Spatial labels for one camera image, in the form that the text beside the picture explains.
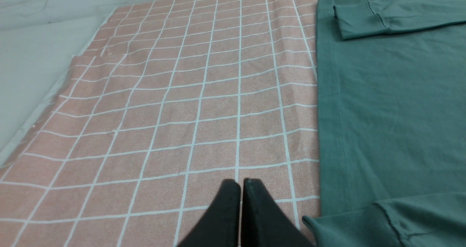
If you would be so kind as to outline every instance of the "green long-sleeve shirt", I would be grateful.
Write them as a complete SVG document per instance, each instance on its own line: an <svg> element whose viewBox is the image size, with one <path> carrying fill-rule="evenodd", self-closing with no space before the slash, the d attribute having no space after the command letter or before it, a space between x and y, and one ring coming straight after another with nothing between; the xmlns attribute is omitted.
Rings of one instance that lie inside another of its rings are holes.
<svg viewBox="0 0 466 247"><path fill-rule="evenodd" d="M466 246L466 0L320 0L319 246Z"/></svg>

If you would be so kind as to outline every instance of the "sleeve cuff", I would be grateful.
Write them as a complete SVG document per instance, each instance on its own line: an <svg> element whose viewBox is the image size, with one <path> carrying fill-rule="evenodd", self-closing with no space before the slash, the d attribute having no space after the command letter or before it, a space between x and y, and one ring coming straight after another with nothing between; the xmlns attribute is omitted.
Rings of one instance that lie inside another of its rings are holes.
<svg viewBox="0 0 466 247"><path fill-rule="evenodd" d="M388 34L381 17L371 10L369 1L356 5L333 6L343 40Z"/></svg>
<svg viewBox="0 0 466 247"><path fill-rule="evenodd" d="M372 204L366 209L312 218L303 216L318 247L402 247L385 211Z"/></svg>

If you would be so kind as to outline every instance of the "white grid line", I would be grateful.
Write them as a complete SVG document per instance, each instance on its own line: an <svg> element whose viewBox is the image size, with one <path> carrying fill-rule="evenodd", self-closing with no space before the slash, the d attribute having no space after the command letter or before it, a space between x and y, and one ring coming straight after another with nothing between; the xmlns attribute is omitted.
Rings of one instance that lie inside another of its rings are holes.
<svg viewBox="0 0 466 247"><path fill-rule="evenodd" d="M202 99L217 99L217 98L227 98L227 97L233 97L235 96L235 94L231 94L231 95L222 95L222 96L211 96L211 97L203 97ZM193 99L179 99L179 100L176 100L176 101L165 101L165 103L174 103L174 102L183 102L183 101L196 101L198 100L199 98L193 98ZM133 108L137 108L137 107L144 107L144 106L152 106L152 105L158 105L158 104L161 104L161 102L155 102L155 103L144 103L144 104L141 104L141 105L135 105L135 106L130 106L128 107L129 109L133 109ZM301 104L301 103L293 103L291 104L291 106L293 105L296 105L296 106L306 106L306 104ZM107 110L107 111L102 111L102 112L99 112L99 113L95 113L94 115L102 115L102 114L107 114L107 113L111 113L111 112L116 112L116 111L122 111L123 109L112 109L112 110ZM73 117L73 118L83 118L83 117L89 117L90 114L87 114L87 115L79 115L79 116L76 116L76 115L72 115L72 114L67 114L67 113L63 113L63 112L60 112L60 111L57 111L57 114L61 114L61 115L65 115L65 116L69 116L69 117Z"/></svg>
<svg viewBox="0 0 466 247"><path fill-rule="evenodd" d="M131 12L131 10L133 9L133 7L134 7L134 5L131 6L131 8L130 8L130 10L128 11L128 13L126 14L125 18L128 17L128 15L130 14L130 12ZM116 36L118 26L120 26L121 22L123 22L123 20L125 20L125 18L123 18L122 20L120 20L120 22L118 23L118 25L115 27L115 31L113 31L113 36L111 36L110 39ZM100 53L100 55L102 55L102 54L104 53L104 51L105 51L105 46L103 47L102 52Z"/></svg>
<svg viewBox="0 0 466 247"><path fill-rule="evenodd" d="M263 23L254 23L254 24L249 24L249 25L243 25L242 27L246 27L246 26L253 26L253 25L258 25L258 24L265 24L266 22L263 22ZM230 28L222 28L222 29L218 29L218 30L215 30L215 31L226 31L226 30L230 30L232 28L240 28L239 26L236 26L236 27L230 27ZM277 31L277 30L281 30L283 28L299 28L298 26L280 26L280 28L275 28L273 29L272 31ZM192 35L200 35L200 34L206 34L208 33L207 32L200 32L200 33L195 33L195 34L191 34L189 36L192 36ZM265 31L265 32L261 32L261 33L255 33L255 34L249 34L249 35L246 35L246 36L258 36L258 35L262 35L262 34L266 34L268 33L268 31ZM175 37L171 37L171 38L181 38L182 36L175 36ZM285 37L282 37L280 39L277 39L276 41L274 42L277 42L278 40L281 40L281 39L285 39L285 38L291 38L291 39L301 39L301 38L293 38L293 37L289 37L289 36L285 36ZM233 40L233 39L237 39L237 38L226 38L226 39L218 39L218 40L213 40L212 42L221 42L221 41L226 41L226 40ZM153 41L153 39L137 39L137 40L133 40L133 42L140 42L140 41ZM118 46L118 45L122 45L122 44L126 44L128 43L128 41L124 41L124 42L121 42L121 43L116 43L114 45L110 45L110 46L107 46L107 47L113 47L113 46ZM195 44L187 44L185 46L197 46L197 45L202 45L202 44L208 44L208 42L201 42L201 43L195 43ZM179 48L179 47L159 47L157 49L175 49L175 48ZM133 52L130 52L130 53L127 53L128 55L130 54L133 54L133 53L136 53L138 51L141 51L141 50L147 50L147 49L150 49L150 48L140 48L136 51L133 51Z"/></svg>
<svg viewBox="0 0 466 247"><path fill-rule="evenodd" d="M320 199L318 195L311 195L307 197L301 197L293 199L278 199L275 200L276 203L284 203L284 202L299 202L305 201L310 199ZM96 219L115 219L115 218L122 218L122 217L137 217L137 216L144 216L144 215L155 215L155 214L166 214L166 213L173 213L173 212L188 212L188 211L196 211L196 210L206 210L208 209L208 205L205 206L197 206L197 207L189 207L184 209L170 209L170 210L162 210L162 211L151 211L151 212L135 212L130 214L116 214L116 215L105 215L105 216L92 216L92 217L82 217L80 219L60 219L60 220L41 220L35 221L32 220L30 224L55 224L55 223L63 223L63 222L77 222L77 221L84 221L84 220L96 220ZM15 219L15 218L0 218L0 221L5 222L25 222L25 219Z"/></svg>
<svg viewBox="0 0 466 247"><path fill-rule="evenodd" d="M107 81L107 82L105 83L105 87L103 88L102 93L105 92L105 89L106 89L106 87L107 87L107 85L108 85L108 82L109 82L109 81ZM92 109L92 113L95 111L95 108L97 107L97 105L99 104L99 102L100 102L100 100L99 100L97 103L95 103L95 105L94 105L94 107L93 107L93 109ZM84 127L83 127L83 129L82 129L82 131L81 131L81 134L83 134L83 132L84 132L84 130L86 129L87 125L89 124L91 118L92 118L92 116L89 117L89 119L87 120L86 124L84 125ZM52 185L54 184L55 180L57 180L58 175L60 174L61 170L62 170L63 167L65 166L65 163L67 162L67 159L69 159L69 157L70 157L71 154L73 153L73 150L75 149L75 147L76 147L76 145L78 144L79 140L80 140L80 137L78 137L78 138L76 139L76 141L74 142L73 147L71 147L71 149L70 149L70 151L68 152L68 154L67 154L65 160L62 162L62 165L60 166L60 168L58 169L57 173L55 174L55 176L53 177L52 181L50 182L50 185L48 186L48 189L45 190L44 194L42 195L42 197L40 198L40 200L37 202L36 206L35 206L34 209L32 210L31 214L30 214L29 217L28 217L28 220L31 220L32 217L35 215L35 212L38 210L40 204L41 204L42 201L45 199L45 196L48 194L48 191L50 190L50 187L52 187ZM19 231L19 233L18 233L18 235L17 235L17 237L16 237L16 239L15 239L15 242L13 242L12 247L15 247L15 246L18 244L18 242L19 242L19 240L20 240L20 237L21 237L22 233L24 232L24 230L25 230L25 228L26 228L27 225L28 225L28 222L26 222L26 223L23 225L23 227L21 228L21 230Z"/></svg>
<svg viewBox="0 0 466 247"><path fill-rule="evenodd" d="M269 21L269 29L270 29L270 40L273 41L273 33L272 33L272 24L270 23L270 13L268 9L268 4L267 6L267 17ZM275 46L272 45L272 54L273 54L273 67L275 68L275 77L277 80L277 91L278 91L278 102L280 104L280 107L283 106L283 102L281 100L281 87L280 87L280 80L278 78L278 70L276 69L277 67L277 61L276 61L276 55L275 55ZM289 185L290 185L290 191L291 191L291 198L293 199L293 212L295 216L295 226L299 229L301 226L299 224L299 218L298 218L298 207L296 205L296 193L295 193L295 185L293 182L293 173L291 170L291 163L290 163L290 154L289 154L289 149L288 149L288 136L286 135L286 125L285 125L285 116L283 114L283 109L280 109L280 117L281 117L281 128L283 131L283 143L285 145L285 154L286 154L286 159L288 163L288 178L289 178Z"/></svg>
<svg viewBox="0 0 466 247"><path fill-rule="evenodd" d="M293 160L290 161L291 164L297 164L300 162L320 162L317 159L309 159L309 158L304 158L300 160ZM153 176L153 177L143 177L140 180L141 181L151 181L151 180L158 180L158 179L165 179L165 178L170 178L170 177L177 177L177 176L182 176L185 174L200 174L200 173L209 173L213 171L221 171L221 170L236 170L236 169L267 169L267 168L273 168L273 167L279 167L279 166L285 166L288 165L288 162L286 160L284 162L276 163L276 164L266 164L266 165L254 165L254 166L232 166L232 167L218 167L218 168L211 168L211 169L201 169L201 170L190 170L190 171L182 171L182 172L177 172L173 174L165 174L161 176ZM131 183L131 182L137 182L139 179L127 179L127 180L115 180L115 181L108 181L108 182L97 182L95 184L79 184L79 185L69 185L69 186L60 186L60 187L51 187L49 188L50 190L60 190L60 189L75 189L75 188L85 188L85 187L90 187L92 185L95 186L102 186L102 185L110 185L110 184L121 184L121 183ZM47 186L43 185L38 185L38 184L30 184L30 183L22 183L22 182L2 182L2 184L10 184L10 185L18 185L18 186L28 186L28 187L35 187L35 188L40 188L40 189L47 189Z"/></svg>
<svg viewBox="0 0 466 247"><path fill-rule="evenodd" d="M293 0L293 6L295 7L296 15L299 16L298 8L296 7L295 0ZM303 24L301 23L301 17L298 18L298 22L299 22L299 26L301 27L301 34L303 35L303 38L306 38L306 33L304 33ZM309 60L311 61L311 66L312 66L312 71L314 72L314 77L316 78L316 81L317 81L316 66L314 65L314 60L312 59L311 49L309 48L308 40L304 39L304 43L305 43L306 49L308 50L308 53L309 53Z"/></svg>
<svg viewBox="0 0 466 247"><path fill-rule="evenodd" d="M136 38L136 36L140 33L141 27L142 27L144 21L147 19L147 16L149 15L149 12L150 12L150 11L147 11L147 15L144 17L143 21L139 24L139 28L138 28L138 31L136 32L136 34L133 36L132 39L130 39L130 41L128 41L128 46L126 47L126 53L129 53L129 52L130 52L130 44L131 44L131 42Z"/></svg>
<svg viewBox="0 0 466 247"><path fill-rule="evenodd" d="M191 9L191 15L193 14L193 11L194 11L195 2L196 2L196 0L194 0L193 8ZM188 25L186 26L186 29L185 29L185 37L183 38L183 41L182 41L182 43L181 43L180 50L179 50L179 52L178 52L178 59L177 59L177 61L175 62L175 66L174 66L175 68L176 68L176 66L178 65L178 61L179 61L179 59L180 59L181 52L182 52L182 50L183 50L183 44L184 44L184 42L185 42L185 38L186 38L187 33L188 33L188 28L189 28L189 23L190 23L190 22L191 22L191 16L190 16L189 19L188 19ZM157 124L160 124L160 119L161 119L161 116L162 116L163 103L164 103L164 101L165 101L165 99L166 99L166 96L167 96L168 92L170 91L170 86L171 86L171 84L172 84L172 82L173 82L173 76L175 75L175 70L174 70L174 69L173 69L173 71L172 71L172 73L171 73L170 82L169 82L169 84L168 84L167 91L165 92L165 95L163 96L163 99L162 99L162 104L161 104L161 106L160 106L159 113L158 113ZM158 126L155 127L155 129L154 129L153 136L152 136L152 139L151 139L151 141L150 141L149 149L151 149L151 148L154 146L154 142L155 142L155 137L156 137L156 134L157 134L157 130L158 130ZM143 178L145 166L146 166L146 164L147 164L147 161L148 161L148 159L149 159L149 156L150 156L150 152L148 151L148 152L146 153L146 156L145 156L145 159L144 159L144 162L143 162L143 166L142 166L141 171L140 171L140 173L139 173L139 179L138 179L138 182L137 182L136 187L135 187L135 189L134 189L133 197L131 198L130 206L129 206L129 208L128 208L128 214L130 214L131 211L133 210L135 198L136 198L136 195L137 195L137 193L138 193L138 189L139 189L139 186L140 186L140 184L141 184L141 179ZM123 236L124 236L124 234L125 234L126 227L127 227L127 225L128 225L128 220L129 220L129 218L127 217L127 218L125 219L124 224L123 224L123 228L122 228L120 237L118 238L118 244L117 244L118 247L121 245L121 242L122 242L122 240L123 240Z"/></svg>
<svg viewBox="0 0 466 247"><path fill-rule="evenodd" d="M221 79L219 81L211 81L211 82L206 82L206 84L215 84L215 83L219 83L219 82L226 82L226 81L234 81L234 80L237 80L238 78L230 78L230 79ZM174 87L171 87L171 88L184 88L184 87L190 87L190 86L199 86L199 85L202 85L202 83L193 83L193 84L188 84L188 85L180 85L180 86L174 86ZM281 84L280 87L284 87L284 86L288 86L288 85L302 85L302 86L317 86L316 84L305 84L305 83L295 83L295 82L288 82L288 83L285 83L285 84ZM112 95L112 94L116 94L116 93L121 93L121 92L126 92L126 91L130 91L130 90L164 90L164 89L168 89L167 87L164 87L164 88L137 88L137 87L132 87L132 88L125 88L125 89L122 89L122 90L117 90L117 91L112 91L112 92L108 92L108 93L105 93L105 94L102 94L100 96L91 96L91 97L70 97L70 96L62 96L60 95L61 98L66 98L66 99L77 99L77 100L87 100L87 99L96 99L96 98L100 98L100 97L104 97L104 96L108 96L108 95ZM270 88L265 88L265 89L260 89L258 91L252 91L252 92L246 92L246 93L241 93L240 95L250 95L250 94L257 94L257 93L260 93L262 91L267 91L269 90ZM220 96L214 96L215 98L221 98L221 97L227 97L228 95L220 95ZM203 97L203 99L212 99L213 96L208 96L208 97ZM177 101L186 101L186 99L177 99L175 101L167 101L167 102L177 102Z"/></svg>
<svg viewBox="0 0 466 247"><path fill-rule="evenodd" d="M278 107L278 108L275 108L275 109L269 109L269 110L265 110L265 111L261 111L261 112L249 113L249 114L243 114L243 115L239 114L239 115L224 116L224 117L218 117L218 118L200 119L199 122L217 121L217 120L220 120L220 119L232 119L232 118L238 118L238 117L248 117L248 116L252 116L252 115L261 115L261 114L266 114L266 113L276 111L276 110L280 110L280 109L287 108L287 107L290 107L290 106L283 106L281 108ZM132 130L143 130L143 129L153 129L153 128L156 128L158 126L192 124L192 123L194 124L194 123L196 123L196 121L172 121L172 122L167 122L165 124L163 123L163 124L157 124L157 125L151 125L151 126L140 126L140 127L135 127L135 128L120 129L119 132L132 131ZM105 131L105 132L91 132L91 133L86 133L86 134L82 134L82 135L65 135L65 134L60 134L60 133L53 132L53 131L48 131L48 130L42 130L40 132L41 133L49 133L49 134L57 135L57 136L64 137L64 138L77 138L77 137L85 137L85 136L93 136L93 135L114 133L115 130Z"/></svg>
<svg viewBox="0 0 466 247"><path fill-rule="evenodd" d="M70 95L73 94L73 92L75 91L75 88L78 84L78 82L80 81L80 79L83 78L83 76L86 74L86 72L88 71L88 69L90 68L90 65L93 63L93 61L95 60L95 57L92 58L92 60L90 61L89 65L86 67L86 69L84 70L83 74L81 74L81 76L76 80L75 84L73 85L73 87L71 88L70 90ZM47 121L45 121L45 123L42 125L42 127L40 128L39 131L43 130L44 127L48 124L48 122L52 119L53 115L55 115L55 113L58 112L59 109L62 108L62 106L68 101L68 99L65 99L51 114L50 116L48 117ZM23 154L24 152L28 151L28 149L30 148L31 144L33 144L35 138L37 137L37 135L39 134L39 131L36 132L35 136L31 139L31 141L29 142L29 144L25 147L25 149L22 151L21 154Z"/></svg>
<svg viewBox="0 0 466 247"><path fill-rule="evenodd" d="M217 7L218 7L218 0L217 0L217 3L215 4L215 12L217 11ZM214 26L215 26L215 16L216 15L214 15L213 22L212 22L212 31L211 31L211 34L210 34L209 49L208 49L207 59L205 61L203 85L202 85L201 93L199 94L198 111L197 111L197 116L196 116L196 123L194 125L193 141L191 142L191 149L189 151L188 163L186 164L186 172L187 173L185 174L185 184L183 186L183 195L181 197L180 212L178 214L178 222L177 222L177 227L176 227L176 231L175 231L175 237L174 237L174 240L173 240L173 246L176 246L177 243L178 243L179 231L180 231L180 228L181 228L181 219L183 217L183 208L185 207L186 191L188 190L189 169L191 167L191 160L193 158L194 145L196 143L196 136L197 136L198 126L199 126L199 119L200 119L200 115L201 115L202 95L203 95L204 89L205 89L205 81L207 79L208 64L209 64L210 52L211 52L211 48L212 48L212 38L213 38L213 32L214 32Z"/></svg>
<svg viewBox="0 0 466 247"><path fill-rule="evenodd" d="M92 62L93 62L94 60L95 60L95 57L93 57L93 58L91 59L91 61L89 62L89 66L92 64ZM82 78L82 77L84 76L84 74L88 71L89 66L87 66L87 68L84 70L84 72L83 72L83 74L80 76L80 78ZM71 88L70 93L73 93L73 91L75 90L75 87L76 87L77 83L79 82L80 78L75 82L75 84L74 84L73 87ZM40 128L39 131L41 131L41 130L48 124L48 122L50 121L50 119L52 118L52 116L54 115L54 113L55 113L56 111L58 111L58 109L60 109L60 108L63 106L63 104L65 104L65 101L62 102L62 103L57 107L57 109L55 109L55 111L52 112L52 113L48 116L47 121L45 121L45 123L42 125L42 127ZM30 148L31 144L33 144L34 140L35 140L35 139L37 138L37 136L39 135L39 131L35 133L35 136L30 140L29 144L28 144L28 145L25 147L25 149L21 152L20 156L23 155L23 154ZM5 177L7 176L7 174L10 172L10 170L11 170L12 167L13 167L13 164L11 164L10 168L3 174L3 177L2 177L1 182L3 182L3 179L5 179ZM37 210L37 208L39 207L40 203L42 202L42 200L43 200L43 199L45 198L45 196L47 195L47 192L48 192L47 190L44 192L44 194L43 194L42 197L40 198L39 202L38 202L37 205L34 207L34 209L32 210L32 212L30 213L30 215L28 216L28 220L31 220L31 219L32 219L32 217L33 217L35 211ZM13 242L12 247L15 247L16 244L18 244L18 241L20 240L20 237L21 237L22 233L24 232L25 227L26 227L27 225L28 225L28 223L25 222L25 224L21 227L20 231L18 232L18 234L17 234L17 236L16 236L16 238L15 238L15 242Z"/></svg>
<svg viewBox="0 0 466 247"><path fill-rule="evenodd" d="M240 0L240 28L242 25L242 20L243 20L243 11L241 9L243 5L243 1ZM237 109L237 114L238 118L236 119L236 155L235 155L235 172L234 172L234 180L238 182L239 179L239 166L240 166L240 128L241 128L241 52L242 52L242 46L241 46L241 36L242 36L242 31L243 29L240 29L240 36L239 38L239 43L238 43L238 48L240 49L239 51L239 57L238 57L238 109Z"/></svg>
<svg viewBox="0 0 466 247"><path fill-rule="evenodd" d="M318 130L317 129L309 129L309 128L298 128L298 129L293 129L293 130L287 131L285 134L292 134L292 133L295 133L295 132L298 132L298 131L317 132ZM256 136L256 137L252 137L252 138L242 138L242 139L240 139L240 141L261 140L261 139L273 138L273 137L282 136L282 135L283 135L283 133L280 132L280 133L277 133L277 134L270 134L270 135L267 135L267 136ZM236 139L199 142L199 143L196 143L195 145L221 144L221 143L231 142L231 141L236 141ZM180 148L189 147L189 146L191 146L191 145L190 144L183 144L183 145L180 145L180 146L150 149L149 151L153 152L153 151L161 151L161 150L180 149ZM113 153L113 154L109 154L109 156L121 156L121 155L133 154L133 153L138 153L138 152L147 152L147 151L148 150L134 150L134 151L129 151L129 152ZM44 156L44 155L40 155L40 154L35 154L35 153L24 153L24 155L37 156L37 157L42 157L42 158L45 158L45 159L50 159L50 160L55 160L55 161L64 161L64 159L55 159L55 158L52 158L52 157L48 157L48 156ZM95 158L102 158L104 156L105 155L77 157L77 158L69 159L69 160L71 161L71 160L95 159Z"/></svg>
<svg viewBox="0 0 466 247"><path fill-rule="evenodd" d="M121 63L121 62L123 61L123 59L125 59L125 58L126 58L126 56L123 56L123 57L120 59L120 63ZM112 71L110 72L110 75L113 74L113 72L115 71L115 69L116 69L117 67L118 67L118 65L116 65L116 66L112 69ZM104 86L104 88L103 88L102 93L105 92L105 90L106 90L106 88L107 88L109 82L110 82L110 77L108 78L108 81L105 83L105 86ZM94 108L92 109L92 113L95 111L95 109L97 108L97 106L98 106L98 104L100 103L101 100L102 100L102 97L100 97L99 100L98 100L98 102L95 103ZM83 133L84 133L85 129L87 128L87 126L88 126L88 124L89 124L89 122L90 122L91 119L92 119L92 116L90 116L89 119L87 120L86 124L85 124L84 127L83 127L83 130L82 130L81 133L80 133L80 135L83 135ZM113 144L113 141L115 140L115 138L117 137L117 134L118 134L118 130L117 130L117 131L115 132L115 134L113 135L112 144ZM78 143L79 139L80 139L80 137L78 137L78 138L76 139L76 142L75 142L74 146L71 148L70 152L68 153L67 159L69 159L69 157L71 156L71 153L74 151L75 146L76 146L76 144ZM99 172L100 172L100 170L102 169L104 162L105 162L105 159L103 159L102 164L101 164L101 166L100 166L100 169L99 169L98 173L97 173L96 176L95 176L94 183L95 183L95 181L96 181L97 178L98 178ZM53 184L53 183L55 182L56 178L58 177L58 175L60 174L61 170L63 169L63 166L64 166L64 163L63 163L62 167L60 168L60 170L58 170L57 173L55 174L54 180L52 181L51 184ZM88 194L87 194L86 198L84 199L84 203L83 203L83 205L81 206L81 210L80 210L80 212L79 212L79 214L78 214L78 218L80 218L81 215L83 214L84 208L86 207L86 203L87 203L87 201L88 201L88 199L89 199L89 197L90 197L90 194L91 194L91 192L92 192L93 187L94 187L93 185L90 187L90 189L89 189L89 191L88 191ZM75 229L76 229L76 225L77 225L77 222L75 222L75 223L73 224L73 227L71 227L71 232L70 232L70 234L68 235L68 238L67 238L67 240L66 240L66 242L65 242L65 244L64 244L65 247L68 246L68 243L70 242L71 238L73 237L73 233L74 233L74 231L75 231Z"/></svg>

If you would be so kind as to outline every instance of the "pink grid mat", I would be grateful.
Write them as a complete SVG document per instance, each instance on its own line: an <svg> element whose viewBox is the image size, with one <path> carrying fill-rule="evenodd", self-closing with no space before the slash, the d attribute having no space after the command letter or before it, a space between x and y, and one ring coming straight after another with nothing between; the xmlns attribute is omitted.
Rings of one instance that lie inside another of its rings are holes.
<svg viewBox="0 0 466 247"><path fill-rule="evenodd" d="M245 177L309 235L316 2L118 8L0 169L0 246L173 246Z"/></svg>

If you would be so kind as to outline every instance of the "seam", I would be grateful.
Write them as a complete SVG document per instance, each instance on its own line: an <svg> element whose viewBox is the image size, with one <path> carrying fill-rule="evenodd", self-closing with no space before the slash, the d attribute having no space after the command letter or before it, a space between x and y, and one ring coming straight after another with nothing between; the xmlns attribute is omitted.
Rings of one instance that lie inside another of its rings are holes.
<svg viewBox="0 0 466 247"><path fill-rule="evenodd" d="M390 226L390 228L393 230L393 232L395 232L396 234L396 240L398 241L398 243L401 245L401 246L406 246L406 247L409 247L411 244L408 243L407 239L405 236L403 236L403 234L401 234L400 231L398 231L398 229L396 229L396 226L393 224L393 221L391 220L391 217L390 215L388 214L389 211L388 209L386 209L386 207L384 207L382 205L382 203L379 203L379 202L375 202L374 203L375 206L379 207L380 210L383 212L383 215L385 216L386 218L386 222L388 223L388 225Z"/></svg>
<svg viewBox="0 0 466 247"><path fill-rule="evenodd" d="M336 122L338 124L338 126L335 126L337 128L340 129L340 140L341 140L341 151L343 152L343 162L345 163L345 178L346 178L346 197L348 199L348 204L347 206L351 209L351 206L352 206L352 203L351 203L351 195L349 194L349 184L348 184L348 180L349 180L349 172L348 172L348 162L346 160L346 153L345 153L345 146L344 146L344 142L343 142L343 131L342 131L342 128L341 128L341 115L340 115L340 99L339 99L339 91L338 91L338 73L336 71L336 60L335 60L335 41L334 40L331 40L331 48L332 48L332 56L333 56L333 73L335 75L335 83L336 83L336 88L335 88L335 91L336 91L336 109L337 109L337 112L338 112L338 122Z"/></svg>

